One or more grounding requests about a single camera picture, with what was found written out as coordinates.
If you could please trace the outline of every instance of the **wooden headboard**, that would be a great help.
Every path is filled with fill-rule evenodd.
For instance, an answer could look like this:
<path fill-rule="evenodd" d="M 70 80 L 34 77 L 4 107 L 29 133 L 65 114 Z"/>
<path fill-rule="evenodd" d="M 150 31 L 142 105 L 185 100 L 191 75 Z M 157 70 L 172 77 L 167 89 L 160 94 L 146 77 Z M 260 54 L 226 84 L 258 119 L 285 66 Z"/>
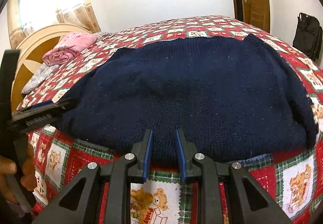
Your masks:
<path fill-rule="evenodd" d="M 47 26 L 30 34 L 17 46 L 17 49 L 21 51 L 11 89 L 12 112 L 16 111 L 17 106 L 25 97 L 21 90 L 43 63 L 43 55 L 53 49 L 61 38 L 69 32 L 91 33 L 79 25 L 60 23 Z"/>

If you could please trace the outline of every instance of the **red patterned bedspread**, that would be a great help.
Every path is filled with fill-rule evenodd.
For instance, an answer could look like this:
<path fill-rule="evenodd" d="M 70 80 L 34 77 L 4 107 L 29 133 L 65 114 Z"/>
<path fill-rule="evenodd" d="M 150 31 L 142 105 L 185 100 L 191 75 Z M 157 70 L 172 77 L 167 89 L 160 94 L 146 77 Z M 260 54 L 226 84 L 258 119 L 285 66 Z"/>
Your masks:
<path fill-rule="evenodd" d="M 223 16 L 205 16 L 162 21 L 115 33 L 60 66 L 18 108 L 50 99 L 58 101 L 84 74 L 102 65 L 121 47 L 139 48 L 152 42 L 196 36 L 241 40 L 249 33 L 271 45 L 295 70 L 313 101 L 314 119 L 320 131 L 312 150 L 264 154 L 243 164 L 294 223 L 305 223 L 323 198 L 323 73 L 295 48 L 249 24 Z M 36 212 L 90 161 L 105 164 L 116 158 L 113 150 L 73 139 L 52 126 L 30 132 L 29 139 L 35 149 L 38 179 L 34 191 Z M 177 170 L 153 168 L 146 184 L 132 184 L 131 188 L 131 204 L 136 205 L 131 207 L 131 223 L 196 223 L 196 186 L 183 184 Z M 144 206 L 136 198 L 147 193 L 159 197 L 159 202 L 148 201 L 144 205 L 149 208 L 145 214 L 138 210 Z M 227 223 L 226 210 L 223 217 Z"/>

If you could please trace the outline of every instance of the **curtain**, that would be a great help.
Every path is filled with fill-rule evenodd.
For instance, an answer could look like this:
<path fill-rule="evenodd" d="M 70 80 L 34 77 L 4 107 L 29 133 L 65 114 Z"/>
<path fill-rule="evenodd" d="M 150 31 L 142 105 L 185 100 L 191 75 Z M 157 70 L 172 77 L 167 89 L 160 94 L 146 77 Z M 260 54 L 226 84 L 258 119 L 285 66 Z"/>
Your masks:
<path fill-rule="evenodd" d="M 89 0 L 9 0 L 8 29 L 11 48 L 32 32 L 57 23 L 81 25 L 101 31 Z"/>

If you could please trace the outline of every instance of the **silver screw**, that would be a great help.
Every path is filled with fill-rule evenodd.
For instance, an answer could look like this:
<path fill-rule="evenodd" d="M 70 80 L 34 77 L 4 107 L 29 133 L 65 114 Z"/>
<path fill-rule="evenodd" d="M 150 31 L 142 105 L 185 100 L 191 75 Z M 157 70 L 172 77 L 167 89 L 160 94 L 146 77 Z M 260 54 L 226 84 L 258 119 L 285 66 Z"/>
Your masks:
<path fill-rule="evenodd" d="M 95 169 L 96 167 L 97 167 L 97 163 L 95 163 L 95 162 L 88 163 L 88 168 L 89 169 Z"/>
<path fill-rule="evenodd" d="M 135 158 L 135 155 L 133 153 L 128 153 L 128 154 L 125 154 L 124 158 L 127 160 L 132 160 Z"/>
<path fill-rule="evenodd" d="M 233 167 L 234 169 L 241 169 L 241 164 L 240 164 L 239 162 L 233 162 L 233 163 L 232 163 L 232 167 Z"/>
<path fill-rule="evenodd" d="M 205 156 L 204 156 L 202 153 L 196 153 L 196 154 L 195 154 L 195 158 L 196 158 L 197 160 L 202 160 L 202 159 L 204 159 L 204 158 L 205 158 Z"/>

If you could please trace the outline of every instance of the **navy blue sweater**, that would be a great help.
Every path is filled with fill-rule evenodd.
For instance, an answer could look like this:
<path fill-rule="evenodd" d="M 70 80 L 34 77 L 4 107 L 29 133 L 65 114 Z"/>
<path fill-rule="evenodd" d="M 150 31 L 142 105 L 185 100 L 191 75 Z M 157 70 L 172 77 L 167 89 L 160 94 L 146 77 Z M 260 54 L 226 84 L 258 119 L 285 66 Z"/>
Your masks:
<path fill-rule="evenodd" d="M 80 100 L 55 125 L 128 152 L 154 131 L 152 159 L 175 162 L 174 131 L 216 161 L 312 147 L 317 126 L 295 72 L 254 35 L 121 48 L 64 96 Z"/>

